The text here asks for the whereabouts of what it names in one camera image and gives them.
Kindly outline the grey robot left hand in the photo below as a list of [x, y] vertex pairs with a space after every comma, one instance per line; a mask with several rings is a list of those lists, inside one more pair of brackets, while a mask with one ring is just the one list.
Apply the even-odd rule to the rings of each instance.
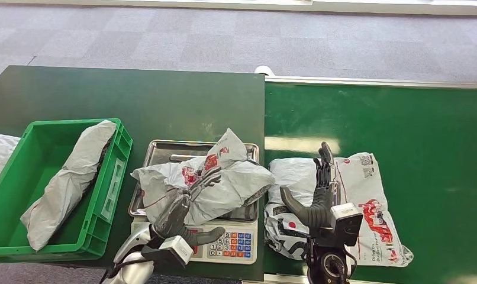
[[167, 204], [159, 218], [152, 224], [152, 229], [161, 238], [182, 237], [190, 247], [198, 247], [217, 241], [225, 228], [215, 227], [210, 231], [194, 233], [185, 224], [185, 217], [191, 203], [207, 187], [213, 187], [221, 181], [221, 167], [216, 166], [206, 171], [202, 177], [184, 189], [171, 203]]

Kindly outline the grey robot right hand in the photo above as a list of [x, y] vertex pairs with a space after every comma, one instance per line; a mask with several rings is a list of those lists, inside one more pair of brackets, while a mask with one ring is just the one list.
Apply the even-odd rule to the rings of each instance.
[[330, 225], [330, 208], [333, 206], [334, 179], [332, 168], [333, 154], [327, 142], [323, 141], [318, 149], [320, 158], [314, 158], [316, 184], [310, 206], [297, 201], [286, 186], [280, 187], [281, 199], [285, 206], [302, 224], [310, 229], [310, 235], [319, 234], [321, 228]]

